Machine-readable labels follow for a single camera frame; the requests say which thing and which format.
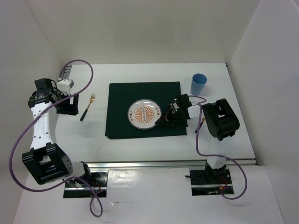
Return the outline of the round plate orange sunburst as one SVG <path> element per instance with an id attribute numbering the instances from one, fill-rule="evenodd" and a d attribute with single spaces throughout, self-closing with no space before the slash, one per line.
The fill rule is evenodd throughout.
<path id="1" fill-rule="evenodd" d="M 154 128 L 155 122 L 161 117 L 162 110 L 153 100 L 140 99 L 135 101 L 128 109 L 129 123 L 140 130 Z"/>

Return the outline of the gold fork black handle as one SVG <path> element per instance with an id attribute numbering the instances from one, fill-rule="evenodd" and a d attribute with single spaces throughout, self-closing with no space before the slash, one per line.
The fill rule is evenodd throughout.
<path id="1" fill-rule="evenodd" d="M 95 100 L 95 94 L 92 93 L 91 97 L 90 97 L 90 100 L 89 100 L 89 104 L 88 104 L 87 108 L 85 109 L 84 113 L 82 114 L 82 116 L 80 117 L 80 121 L 84 120 L 84 118 L 85 118 L 85 116 L 86 116 L 86 114 L 87 114 L 87 112 L 89 110 L 89 107 L 90 107 L 91 103 L 94 102 L 94 100 Z"/>

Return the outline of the gold knife black handle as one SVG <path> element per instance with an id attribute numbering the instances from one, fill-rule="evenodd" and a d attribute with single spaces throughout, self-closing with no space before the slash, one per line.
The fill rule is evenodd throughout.
<path id="1" fill-rule="evenodd" d="M 200 125 L 199 125 L 198 129 L 200 129 L 202 127 L 202 125 L 204 124 L 205 120 L 206 120 L 205 118 L 201 119 L 201 122 L 200 122 Z"/>

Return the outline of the dark green cloth placemat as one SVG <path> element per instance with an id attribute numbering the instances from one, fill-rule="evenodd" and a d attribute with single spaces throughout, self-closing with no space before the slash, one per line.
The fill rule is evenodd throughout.
<path id="1" fill-rule="evenodd" d="M 180 82 L 111 83 L 105 136 L 118 140 L 186 135 L 185 121 L 155 124 L 180 94 Z"/>

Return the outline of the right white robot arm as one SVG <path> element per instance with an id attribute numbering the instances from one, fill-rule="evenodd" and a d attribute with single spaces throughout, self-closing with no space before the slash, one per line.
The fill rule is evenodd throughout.
<path id="1" fill-rule="evenodd" d="M 188 119 L 198 119 L 196 128 L 196 152 L 198 155 L 206 157 L 204 178 L 209 183 L 216 182 L 225 173 L 226 156 L 228 148 L 227 142 L 233 137 L 240 128 L 240 122 L 226 99 L 217 100 L 214 103 L 207 103 L 203 97 L 197 97 L 200 101 L 196 105 L 192 105 L 188 94 L 180 95 L 174 98 L 167 105 L 155 124 L 157 126 L 171 126 L 183 122 Z M 208 154 L 202 154 L 199 150 L 199 134 L 202 127 L 201 120 L 205 118 L 205 122 L 210 133 L 216 141 L 214 151 Z"/>

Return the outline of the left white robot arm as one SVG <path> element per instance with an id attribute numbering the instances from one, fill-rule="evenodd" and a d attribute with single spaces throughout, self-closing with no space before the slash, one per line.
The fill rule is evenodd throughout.
<path id="1" fill-rule="evenodd" d="M 35 181 L 46 184 L 69 176 L 76 176 L 81 186 L 88 186 L 93 180 L 87 164 L 73 163 L 58 146 L 55 129 L 58 116 L 78 114 L 78 96 L 70 100 L 74 82 L 69 79 L 57 83 L 49 78 L 35 81 L 36 91 L 28 100 L 33 118 L 33 139 L 29 152 L 22 154 L 22 162 Z"/>

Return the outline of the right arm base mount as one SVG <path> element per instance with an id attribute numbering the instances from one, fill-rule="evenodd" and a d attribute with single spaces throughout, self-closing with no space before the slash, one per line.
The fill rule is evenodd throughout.
<path id="1" fill-rule="evenodd" d="M 190 180 L 192 196 L 211 196 L 224 194 L 234 194 L 232 179 L 229 169 L 219 176 L 208 178 L 205 170 L 190 170 L 185 178 Z"/>

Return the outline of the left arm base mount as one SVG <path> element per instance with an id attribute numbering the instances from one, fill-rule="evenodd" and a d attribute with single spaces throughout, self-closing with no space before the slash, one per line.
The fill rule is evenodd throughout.
<path id="1" fill-rule="evenodd" d="M 91 186 L 99 198 L 106 198 L 108 172 L 92 172 L 84 162 L 81 167 L 83 171 L 79 173 L 79 177 Z M 65 184 L 63 198 L 90 197 L 93 197 L 93 194 L 83 181 L 75 179 Z"/>

